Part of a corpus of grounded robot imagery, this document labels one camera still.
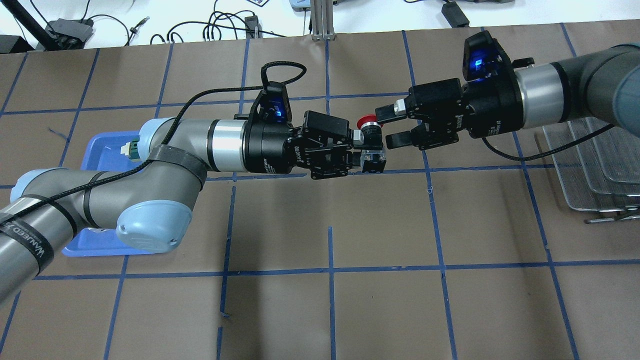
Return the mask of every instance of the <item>red button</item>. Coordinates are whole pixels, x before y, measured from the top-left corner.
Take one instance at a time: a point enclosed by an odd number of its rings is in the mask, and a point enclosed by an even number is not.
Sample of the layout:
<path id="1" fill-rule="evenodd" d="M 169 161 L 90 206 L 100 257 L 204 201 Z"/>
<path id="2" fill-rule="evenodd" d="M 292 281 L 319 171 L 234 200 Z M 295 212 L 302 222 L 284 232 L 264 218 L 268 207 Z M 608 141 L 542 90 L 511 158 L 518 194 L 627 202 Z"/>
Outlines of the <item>red button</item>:
<path id="1" fill-rule="evenodd" d="M 368 123 L 368 122 L 378 122 L 378 119 L 376 118 L 376 116 L 374 114 L 369 114 L 369 115 L 365 115 L 363 117 L 360 118 L 360 120 L 358 120 L 358 128 L 360 129 L 364 124 Z"/>

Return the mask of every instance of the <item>power adapter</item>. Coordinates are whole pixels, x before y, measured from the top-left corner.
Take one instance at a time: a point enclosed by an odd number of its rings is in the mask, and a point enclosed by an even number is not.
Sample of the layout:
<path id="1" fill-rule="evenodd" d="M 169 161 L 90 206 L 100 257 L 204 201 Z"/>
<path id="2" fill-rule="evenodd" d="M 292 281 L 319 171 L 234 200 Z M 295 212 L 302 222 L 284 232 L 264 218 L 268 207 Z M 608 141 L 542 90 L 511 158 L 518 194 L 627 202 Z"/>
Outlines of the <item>power adapter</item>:
<path id="1" fill-rule="evenodd" d="M 442 5 L 442 15 L 449 22 L 452 28 L 468 28 L 469 19 L 462 12 L 462 9 L 455 1 Z"/>

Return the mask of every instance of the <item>black cable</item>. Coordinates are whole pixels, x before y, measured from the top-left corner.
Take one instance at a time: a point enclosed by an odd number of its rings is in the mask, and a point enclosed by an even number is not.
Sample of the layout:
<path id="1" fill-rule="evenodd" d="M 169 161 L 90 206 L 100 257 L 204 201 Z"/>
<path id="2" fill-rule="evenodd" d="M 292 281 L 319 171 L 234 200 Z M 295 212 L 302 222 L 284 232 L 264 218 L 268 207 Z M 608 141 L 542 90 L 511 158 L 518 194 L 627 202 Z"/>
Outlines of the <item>black cable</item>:
<path id="1" fill-rule="evenodd" d="M 215 20 L 213 20 L 213 22 L 211 22 L 211 20 L 216 15 L 216 13 L 218 13 L 219 15 L 216 16 L 216 18 L 215 18 Z M 239 28 L 236 28 L 236 24 L 234 24 L 234 21 L 231 19 L 231 17 L 238 18 L 238 20 L 240 20 L 244 24 L 245 30 L 248 29 L 248 26 L 247 26 L 246 22 L 242 18 L 240 18 L 238 15 L 236 15 L 234 13 L 224 13 L 224 12 L 216 12 L 216 11 L 214 11 L 209 16 L 209 23 L 211 23 L 212 25 L 206 25 L 205 26 L 205 29 L 212 28 L 211 32 L 210 32 L 211 36 L 207 37 L 207 38 L 212 38 L 213 37 L 213 30 L 216 29 L 216 27 L 218 26 L 216 24 L 218 20 L 229 20 L 229 22 L 231 22 L 232 28 L 234 29 L 234 34 L 235 34 L 236 40 L 237 40 L 238 39 L 237 30 L 239 30 Z M 220 31 L 220 29 L 218 29 L 218 34 L 219 34 L 218 40 L 221 40 L 222 39 L 222 32 Z"/>
<path id="2" fill-rule="evenodd" d="M 491 144 L 489 143 L 489 141 L 487 141 L 486 138 L 482 138 L 482 141 L 489 148 L 489 150 L 495 152 L 496 154 L 502 156 L 503 158 L 507 158 L 507 159 L 513 160 L 513 161 L 531 161 L 531 160 L 544 158 L 545 156 L 553 155 L 553 154 L 555 154 L 557 152 L 561 152 L 561 151 L 567 150 L 570 147 L 574 147 L 574 146 L 576 146 L 576 145 L 578 145 L 580 143 L 583 143 L 583 142 L 585 142 L 587 140 L 590 140 L 590 139 L 592 139 L 592 138 L 604 133 L 605 131 L 613 129 L 614 127 L 615 127 L 615 125 L 612 125 L 612 124 L 606 125 L 604 127 L 601 127 L 600 129 L 596 130 L 596 131 L 593 131 L 591 134 L 585 135 L 582 138 L 579 138 L 579 139 L 574 140 L 574 141 L 572 141 L 570 143 L 564 144 L 564 145 L 562 145 L 560 147 L 556 147 L 553 150 L 549 150 L 547 152 L 541 152 L 541 153 L 539 153 L 537 155 L 526 156 L 524 158 L 519 158 L 518 156 L 512 156 L 512 155 L 509 155 L 509 154 L 505 154 L 504 152 L 502 152 L 502 151 L 494 148 L 493 146 L 491 146 Z"/>
<path id="3" fill-rule="evenodd" d="M 305 75 L 305 73 L 307 72 L 307 68 L 299 63 L 294 63 L 292 61 L 274 61 L 271 63 L 267 63 L 265 65 L 262 66 L 262 69 L 260 70 L 261 73 L 265 73 L 267 72 L 267 69 L 270 67 L 274 67 L 274 66 L 281 66 L 281 65 L 286 65 L 286 66 L 294 66 L 297 67 L 299 69 L 301 69 L 302 71 L 300 72 L 300 74 L 298 74 L 296 77 L 291 78 L 289 80 L 286 80 L 283 82 L 283 84 L 290 84 L 294 81 L 299 80 L 300 78 L 302 78 L 302 76 Z M 169 130 L 167 131 L 167 134 L 164 136 L 164 139 L 162 140 L 162 142 L 160 143 L 161 145 L 167 145 L 169 143 L 169 141 L 171 141 L 171 139 L 173 138 L 173 135 L 175 134 L 176 130 L 178 129 L 178 125 L 180 124 L 180 120 L 182 119 L 182 116 L 184 116 L 184 113 L 187 112 L 187 110 L 189 109 L 189 107 L 199 98 L 205 96 L 205 95 L 209 95 L 209 94 L 215 94 L 215 93 L 219 93 L 219 92 L 238 92 L 238 91 L 250 91 L 250 90 L 262 90 L 264 87 L 263 86 L 242 86 L 242 87 L 237 87 L 237 88 L 219 88 L 219 89 L 212 89 L 212 90 L 206 90 L 203 92 L 200 92 L 199 94 L 194 95 L 192 98 L 189 99 L 189 101 L 187 101 L 187 103 L 184 104 L 184 106 L 182 107 L 182 109 L 180 109 L 180 111 L 178 112 L 178 115 L 173 118 L 173 123 L 171 124 L 171 126 L 169 127 Z M 27 208 L 24 208 L 20 211 L 18 211 L 16 214 L 13 214 L 12 216 L 2 220 L 2 222 L 0 222 L 0 226 L 2 226 L 3 224 L 6 224 L 9 221 L 12 221 L 15 218 L 20 218 L 23 217 L 24 215 L 27 215 L 37 209 L 40 209 L 42 206 L 51 204 L 54 201 L 60 200 L 64 197 L 67 197 L 69 195 L 81 192 L 81 191 L 86 191 L 89 189 L 93 189 L 95 187 L 98 187 L 100 185 L 104 185 L 104 184 L 108 184 L 108 183 L 112 183 L 113 181 L 117 181 L 117 180 L 121 180 L 127 176 L 131 176 L 141 170 L 143 170 L 145 167 L 147 167 L 149 164 L 151 164 L 154 160 L 145 160 L 142 164 L 138 165 L 137 167 L 129 170 L 129 171 L 125 171 L 125 172 L 121 172 L 119 174 L 113 175 L 113 176 L 109 176 L 109 177 L 105 177 L 104 179 L 99 179 L 96 180 L 92 183 L 88 183 L 88 184 L 84 184 L 84 185 L 80 185 L 77 186 L 73 189 L 69 189 L 67 191 L 58 193 L 56 195 L 53 195 L 51 197 L 47 197 L 44 198 L 42 201 L 37 202 Z"/>
<path id="4" fill-rule="evenodd" d="M 167 33 L 171 33 L 178 26 L 182 26 L 182 25 L 186 25 L 186 24 L 215 25 L 215 24 L 211 24 L 210 22 L 204 22 L 204 21 L 183 21 L 180 24 L 174 25 L 171 29 L 169 29 L 169 31 Z M 221 27 L 223 29 L 234 29 L 234 28 L 232 28 L 230 26 L 224 26 L 224 25 L 216 25 L 216 26 L 219 26 L 219 27 Z M 276 34 L 276 33 L 270 32 L 270 31 L 258 30 L 258 32 L 262 33 L 262 34 L 270 34 L 270 35 L 273 35 L 275 37 L 281 37 L 281 38 L 285 37 L 284 35 Z"/>
<path id="5" fill-rule="evenodd" d="M 86 17 L 86 13 L 87 11 L 89 11 L 89 3 L 91 2 L 91 0 L 86 0 L 86 7 L 84 8 L 84 15 L 82 15 L 82 17 L 80 18 L 80 22 L 82 22 L 82 20 L 84 20 L 84 18 Z"/>
<path id="6" fill-rule="evenodd" d="M 240 10 L 237 13 L 235 13 L 234 15 L 238 15 L 239 13 L 243 13 L 243 12 L 250 12 L 251 15 L 255 16 L 255 12 L 253 12 L 253 10 Z"/>
<path id="7" fill-rule="evenodd" d="M 24 29 L 22 28 L 22 25 L 20 25 L 20 22 L 15 16 L 13 17 L 13 19 L 15 20 L 15 23 L 18 24 L 18 28 L 20 28 L 20 31 L 22 32 L 22 38 L 24 39 L 24 41 L 27 41 L 27 35 L 24 34 Z"/>
<path id="8" fill-rule="evenodd" d="M 174 35 L 178 35 L 178 37 L 180 38 L 180 41 L 184 42 L 184 39 L 178 33 L 171 33 L 171 42 L 175 42 L 175 39 L 173 38 Z"/>
<path id="9" fill-rule="evenodd" d="M 51 31 L 53 31 L 54 33 L 56 32 L 55 30 L 53 30 L 53 27 L 51 26 L 51 24 L 49 23 L 49 21 L 47 19 L 45 19 L 45 17 L 42 15 L 42 13 L 40 12 L 40 10 L 38 10 L 38 8 L 36 7 L 36 4 L 33 3 L 33 0 L 29 0 L 29 2 L 31 3 L 31 5 L 33 6 L 33 8 L 36 10 L 36 13 L 38 13 L 38 15 L 40 15 L 40 17 L 42 18 L 42 20 L 44 20 L 44 22 L 47 23 L 47 25 L 51 28 Z"/>
<path id="10" fill-rule="evenodd" d="M 155 38 L 155 37 L 159 37 L 159 38 L 160 38 L 160 40 L 162 40 L 162 43 L 163 43 L 163 44 L 165 43 L 164 38 L 162 37 L 162 35 L 160 35 L 160 34 L 154 34 L 154 36 L 152 36 L 152 37 L 151 37 L 151 40 L 149 40 L 149 45 L 153 45 L 153 43 L 154 43 L 154 38 Z"/>
<path id="11" fill-rule="evenodd" d="M 297 67 L 298 69 L 301 70 L 300 73 L 296 77 L 291 78 L 291 79 L 289 79 L 287 81 L 284 81 L 283 84 L 285 84 L 285 85 L 288 85 L 288 84 L 293 83 L 294 81 L 300 80 L 300 78 L 302 78 L 307 73 L 307 68 L 304 65 L 302 65 L 300 63 L 295 63 L 293 61 L 272 61 L 270 63 L 266 63 L 260 69 L 260 79 L 262 80 L 262 87 L 263 88 L 267 88 L 267 86 L 269 85 L 269 78 L 267 77 L 267 70 L 270 67 L 276 67 L 276 66 Z"/>
<path id="12" fill-rule="evenodd" d="M 124 24 L 124 22 L 120 21 L 118 18 L 116 18 L 116 17 L 114 17 L 114 16 L 107 15 L 107 14 L 105 14 L 105 13 L 99 13 L 99 14 L 97 14 L 97 15 L 90 16 L 87 20 L 91 20 L 91 19 L 93 19 L 94 17 L 98 17 L 98 16 L 106 16 L 106 17 L 109 17 L 109 18 L 111 18 L 111 19 L 116 20 L 117 22 L 119 22 L 119 23 L 124 27 L 125 31 L 127 32 L 127 42 L 124 44 L 124 46 L 129 46 L 129 42 L 131 41 L 131 38 L 132 38 L 132 37 L 131 37 L 131 36 L 129 36 L 129 28 L 127 28 L 127 26 Z"/>
<path id="13" fill-rule="evenodd" d="M 237 12 L 237 13 L 225 13 L 225 12 L 218 12 L 218 11 L 214 11 L 214 12 L 212 12 L 212 13 L 211 13 L 211 15 L 209 16 L 209 24 L 207 24 L 207 25 L 204 27 L 204 29 L 202 30 L 202 33 L 203 33 L 203 34 L 205 34 L 205 32 L 207 32 L 207 30 L 208 30 L 209 28 L 212 28 L 212 29 L 211 29 L 211 31 L 210 31 L 209 33 L 207 33 L 207 34 L 206 34 L 206 38 L 203 36 L 203 38 L 205 38 L 205 41 L 213 38 L 213 36 L 214 36 L 214 35 L 213 35 L 213 30 L 214 30 L 214 29 L 217 29 L 217 30 L 218 30 L 218 35 L 219 35 L 219 36 L 218 36 L 218 40 L 221 40 L 221 39 L 222 39 L 222 32 L 220 31 L 220 29 L 219 29 L 219 28 L 217 28 L 217 27 L 218 27 L 218 26 L 220 26 L 220 25 L 217 25 L 217 24 L 216 24 L 218 20 L 229 20 L 229 22 L 231 22 L 231 26 L 232 26 L 232 28 L 233 28 L 233 30 L 234 30 L 234 34 L 235 34 L 235 36 L 236 36 L 236 40 L 238 39 L 238 33 L 237 33 L 237 30 L 240 30 L 240 28 L 237 28 L 237 27 L 236 27 L 236 25 L 234 24 L 234 21 L 231 19 L 231 17 L 235 17 L 235 18 L 237 18 L 238 20 L 240 20 L 240 21 L 244 24 L 244 30 L 245 30 L 245 31 L 246 31 L 246 30 L 251 30 L 251 29 L 249 28 L 249 26 L 247 25 L 246 21 L 244 21 L 244 19 L 242 19 L 240 16 L 238 16 L 238 14 L 239 14 L 239 13 L 241 13 L 241 12 L 252 12 L 252 11 L 251 11 L 251 10 L 242 10 L 242 11 Z M 216 13 L 218 13 L 219 15 L 218 15 L 218 16 L 216 16 L 215 20 L 213 20 L 213 17 L 216 15 Z"/>

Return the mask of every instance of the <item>white surface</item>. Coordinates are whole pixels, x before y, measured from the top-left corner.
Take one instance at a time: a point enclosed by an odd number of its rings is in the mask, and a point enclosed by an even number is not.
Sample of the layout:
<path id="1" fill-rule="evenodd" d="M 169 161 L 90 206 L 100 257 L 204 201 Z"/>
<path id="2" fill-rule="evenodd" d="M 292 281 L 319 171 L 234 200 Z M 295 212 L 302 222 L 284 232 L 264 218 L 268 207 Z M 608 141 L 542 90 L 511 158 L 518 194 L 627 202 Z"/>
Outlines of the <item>white surface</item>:
<path id="1" fill-rule="evenodd" d="M 20 3 L 44 25 L 28 0 L 20 0 Z M 86 0 L 34 0 L 34 3 L 49 20 L 59 17 L 79 19 Z M 106 13 L 122 20 L 128 28 L 150 16 L 151 19 L 132 41 L 132 45 L 140 45 L 148 44 L 154 33 L 166 36 L 173 25 L 182 21 L 207 21 L 213 11 L 213 3 L 213 0 L 92 0 L 88 16 Z M 424 0 L 413 4 L 404 3 L 403 0 L 345 0 L 334 6 L 334 27 L 337 33 L 448 28 L 447 21 L 440 13 L 442 4 L 441 0 Z M 458 4 L 471 26 L 640 19 L 640 0 L 515 0 L 507 4 L 459 0 Z M 291 10 L 289 0 L 270 0 L 262 8 L 246 0 L 219 0 L 217 10 L 253 10 L 263 30 L 287 36 L 308 33 L 309 14 L 305 22 L 304 13 Z M 86 47 L 124 45 L 126 37 L 122 25 L 105 17 L 94 20 L 95 33 Z M 183 25 L 177 32 L 186 42 L 202 41 L 203 27 Z M 3 6 L 0 6 L 0 33 L 20 34 L 18 25 Z M 36 41 L 29 33 L 27 37 L 29 43 L 35 45 Z M 239 33 L 239 37 L 244 38 L 244 33 Z M 231 38 L 235 38 L 233 31 L 224 30 L 223 39 Z"/>

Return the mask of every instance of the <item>blue tray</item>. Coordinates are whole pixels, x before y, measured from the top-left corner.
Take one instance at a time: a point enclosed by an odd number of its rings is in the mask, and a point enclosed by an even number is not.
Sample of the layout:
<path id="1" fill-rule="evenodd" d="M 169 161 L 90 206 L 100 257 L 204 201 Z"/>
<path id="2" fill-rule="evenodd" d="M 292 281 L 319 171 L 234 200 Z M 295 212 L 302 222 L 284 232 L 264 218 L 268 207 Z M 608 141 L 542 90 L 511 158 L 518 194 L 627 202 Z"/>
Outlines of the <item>blue tray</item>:
<path id="1" fill-rule="evenodd" d="M 94 136 L 86 147 L 82 170 L 127 171 L 140 163 L 134 163 L 120 154 L 120 148 L 138 137 L 137 131 L 102 133 Z M 70 257 L 150 254 L 122 243 L 112 229 L 84 229 L 64 249 Z"/>

